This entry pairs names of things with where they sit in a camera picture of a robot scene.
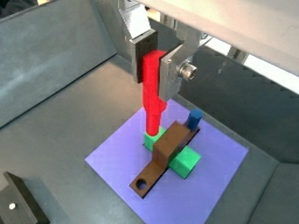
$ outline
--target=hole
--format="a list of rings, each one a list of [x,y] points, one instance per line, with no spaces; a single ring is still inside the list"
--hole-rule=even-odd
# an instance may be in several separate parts
[[[138,190],[144,190],[146,188],[146,184],[145,181],[140,178],[136,182],[134,182],[134,186]]]

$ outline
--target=screw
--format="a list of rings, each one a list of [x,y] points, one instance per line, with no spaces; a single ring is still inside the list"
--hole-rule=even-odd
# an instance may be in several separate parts
[[[184,63],[180,68],[180,76],[186,80],[190,81],[196,76],[197,67],[193,66],[189,62]]]
[[[206,37],[208,37],[208,33],[202,32],[202,33],[200,34],[200,39],[205,39]]]
[[[9,204],[9,209],[10,209],[10,210],[14,210],[14,208],[16,208],[16,204],[14,204],[14,203],[10,203],[10,204]]]

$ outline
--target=metal frame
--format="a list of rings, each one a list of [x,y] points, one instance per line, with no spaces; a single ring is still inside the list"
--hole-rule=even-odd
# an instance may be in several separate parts
[[[180,91],[181,80],[189,81],[197,71],[192,55],[210,41],[210,36],[188,25],[177,23],[176,38],[182,43],[161,58],[158,96],[168,101]]]
[[[299,76],[299,2],[137,0]]]
[[[129,0],[112,0],[110,6],[128,39],[136,38],[150,30],[145,7],[140,3]]]

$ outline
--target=black object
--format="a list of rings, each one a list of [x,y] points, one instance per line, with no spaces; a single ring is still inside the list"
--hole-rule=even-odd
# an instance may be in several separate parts
[[[0,6],[4,8],[9,0],[0,0]]]
[[[5,172],[8,186],[0,192],[0,224],[45,224],[50,223],[24,181]]]

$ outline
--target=blue block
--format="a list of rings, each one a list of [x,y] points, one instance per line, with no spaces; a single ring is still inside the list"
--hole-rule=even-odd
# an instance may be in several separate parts
[[[196,130],[200,120],[201,120],[201,111],[197,109],[193,109],[189,113],[189,117],[185,123],[185,126],[190,131]]]

